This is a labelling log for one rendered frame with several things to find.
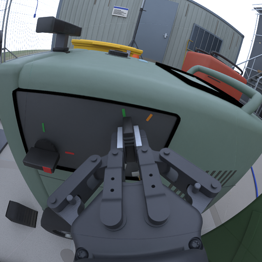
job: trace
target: grass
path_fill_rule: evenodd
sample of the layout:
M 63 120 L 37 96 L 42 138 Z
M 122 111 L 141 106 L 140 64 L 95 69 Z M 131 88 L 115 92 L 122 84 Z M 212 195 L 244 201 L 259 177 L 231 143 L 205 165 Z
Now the grass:
M 25 56 L 25 55 L 31 55 L 31 54 L 36 54 L 36 53 L 42 53 L 42 52 L 46 52 L 46 51 L 50 51 L 50 49 L 43 49 L 43 50 L 18 50 L 18 51 L 11 51 L 14 55 L 16 55 L 17 57 L 21 57 L 21 56 Z M 5 61 L 8 61 L 10 59 L 14 59 L 16 58 L 15 56 L 13 56 L 10 52 L 5 52 Z M 4 53 L 2 53 L 2 63 L 4 62 Z

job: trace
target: green handle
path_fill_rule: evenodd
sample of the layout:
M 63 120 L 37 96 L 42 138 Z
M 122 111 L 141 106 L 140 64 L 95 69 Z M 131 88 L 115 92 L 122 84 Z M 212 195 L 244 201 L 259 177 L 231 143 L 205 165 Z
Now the green handle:
M 258 107 L 260 106 L 260 104 L 262 103 L 262 95 L 254 90 L 253 88 L 243 84 L 242 82 L 224 75 L 223 73 L 217 72 L 215 70 L 212 70 L 210 68 L 207 67 L 202 67 L 200 65 L 191 67 L 187 73 L 189 74 L 194 74 L 196 72 L 201 72 L 201 73 L 205 73 L 209 76 L 212 76 L 230 86 L 232 86 L 233 88 L 237 89 L 238 91 L 240 91 L 241 93 L 245 94 L 246 96 L 248 96 L 249 98 L 251 98 L 244 106 L 242 106 L 242 110 L 245 111 L 248 114 L 252 114 L 254 111 L 256 111 L 258 109 Z

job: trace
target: yellow lid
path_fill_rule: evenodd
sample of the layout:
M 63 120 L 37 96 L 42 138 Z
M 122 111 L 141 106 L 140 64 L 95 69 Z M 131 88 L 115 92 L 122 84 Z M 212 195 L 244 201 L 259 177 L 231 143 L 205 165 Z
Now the yellow lid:
M 130 53 L 131 56 L 133 56 L 133 54 L 141 55 L 143 53 L 143 50 L 139 50 L 134 47 L 123 46 L 123 45 L 118 45 L 108 42 L 94 41 L 94 40 L 72 39 L 72 44 L 74 45 L 74 49 L 80 48 L 80 49 L 96 50 L 102 52 L 108 52 L 110 49 L 124 51 L 124 52 L 129 50 L 131 51 Z

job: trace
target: blue cable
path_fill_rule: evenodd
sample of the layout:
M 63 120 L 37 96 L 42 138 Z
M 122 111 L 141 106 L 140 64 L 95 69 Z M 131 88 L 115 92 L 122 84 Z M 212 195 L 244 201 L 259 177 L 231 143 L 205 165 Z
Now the blue cable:
M 37 7 L 36 7 L 35 12 L 34 12 L 34 18 L 36 16 L 36 13 L 37 13 Z
M 255 174 L 254 174 L 253 167 L 251 167 L 251 171 L 252 171 L 253 178 L 254 178 L 254 182 L 255 182 L 255 194 L 256 194 L 256 196 L 258 197 L 257 182 L 256 182 L 256 180 L 255 180 Z

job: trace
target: corrugated metal wall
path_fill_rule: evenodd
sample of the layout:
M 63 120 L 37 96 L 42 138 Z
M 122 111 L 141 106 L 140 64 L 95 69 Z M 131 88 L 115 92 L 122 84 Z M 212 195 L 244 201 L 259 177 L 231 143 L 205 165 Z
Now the corrugated metal wall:
M 235 61 L 241 43 L 241 35 L 225 22 L 202 7 L 187 0 L 171 0 L 179 3 L 174 25 L 163 59 L 164 64 L 181 69 L 186 44 L 194 23 L 214 33 L 223 40 L 221 54 Z M 83 28 L 81 37 L 128 45 L 132 39 L 142 0 L 63 0 L 59 19 Z M 127 18 L 112 16 L 113 6 L 129 8 Z
M 171 0 L 179 3 L 172 33 L 163 59 L 164 64 L 182 68 L 186 44 L 190 38 L 194 23 L 217 35 L 223 40 L 220 54 L 235 61 L 241 43 L 241 35 L 225 22 L 187 0 Z

